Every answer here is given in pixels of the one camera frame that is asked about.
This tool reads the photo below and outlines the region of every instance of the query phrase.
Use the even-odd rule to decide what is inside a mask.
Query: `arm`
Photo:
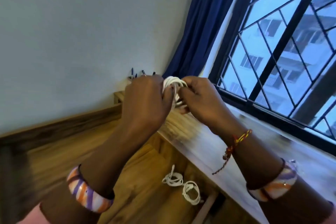
[[[81,164],[83,178],[101,196],[111,195],[128,159],[161,127],[169,114],[173,91],[166,88],[162,96],[162,82],[163,78],[158,75],[141,76],[126,87],[119,125]],[[65,182],[45,197],[41,210],[51,224],[97,223],[100,217],[80,205]]]
[[[183,80],[189,88],[179,90],[179,96],[187,105],[180,110],[181,113],[190,111],[196,119],[221,137],[227,146],[232,145],[233,135],[239,137],[247,131],[225,106],[208,79],[188,76]],[[238,144],[233,157],[250,189],[262,188],[273,181],[279,175],[283,164],[282,160],[253,133]],[[271,224],[317,224],[328,218],[333,210],[332,204],[300,177],[282,197],[259,204]]]

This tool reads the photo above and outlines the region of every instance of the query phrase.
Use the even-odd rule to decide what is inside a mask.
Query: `white cable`
[[[164,81],[163,81],[163,89],[162,93],[164,92],[165,88],[168,87],[169,85],[172,85],[174,88],[174,99],[173,99],[173,104],[171,109],[174,109],[176,106],[176,103],[179,101],[180,97],[177,94],[178,87],[187,87],[186,82],[182,81],[178,77],[173,77],[173,76],[168,76]]]
[[[175,165],[172,166],[170,174],[166,175],[165,178],[163,178],[162,182],[168,184],[171,187],[183,186],[182,195],[192,205],[203,203],[203,200],[201,200],[200,189],[198,188],[197,184],[193,181],[183,183],[183,176],[180,173],[175,173],[174,168]],[[188,191],[192,189],[195,189],[198,194],[197,198],[194,200],[192,200],[187,194]]]

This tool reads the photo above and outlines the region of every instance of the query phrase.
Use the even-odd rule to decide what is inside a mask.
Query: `red and yellow thread bracelet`
[[[225,166],[226,164],[228,163],[233,151],[235,150],[236,146],[241,142],[243,141],[246,137],[249,136],[249,134],[252,133],[252,130],[249,129],[246,133],[242,134],[241,137],[237,138],[237,136],[233,136],[233,144],[229,147],[226,148],[225,150],[225,155],[223,156],[223,160],[225,160],[223,166],[218,169],[216,172],[212,173],[212,175],[215,175],[217,174],[219,171],[221,171]]]

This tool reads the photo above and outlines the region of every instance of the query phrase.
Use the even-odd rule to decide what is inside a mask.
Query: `blue curtain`
[[[233,0],[192,0],[182,40],[163,77],[198,76]]]

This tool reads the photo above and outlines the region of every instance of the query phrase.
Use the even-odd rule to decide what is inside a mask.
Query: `bangle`
[[[218,169],[216,172],[212,173],[212,175],[217,174],[219,171],[221,171],[226,166],[226,164],[229,162],[229,159],[230,159],[233,151],[235,150],[236,146],[241,141],[243,141],[246,137],[248,137],[250,133],[252,133],[251,129],[249,129],[245,134],[242,134],[242,136],[239,137],[239,138],[237,138],[236,136],[233,136],[233,145],[227,147],[226,150],[225,150],[225,154],[223,156],[223,160],[225,160],[225,162],[224,162],[223,166],[220,169]]]
[[[260,189],[249,190],[247,188],[247,191],[254,199],[261,202],[277,199],[286,194],[295,184],[297,179],[296,168],[292,163],[286,162],[284,159],[282,161],[283,169],[275,180]]]
[[[75,167],[68,178],[66,179],[70,192],[76,198],[76,200],[84,206],[86,209],[95,212],[95,213],[103,213],[107,211],[114,201],[114,193],[112,194],[112,199],[107,199],[102,197],[83,179],[79,167]]]

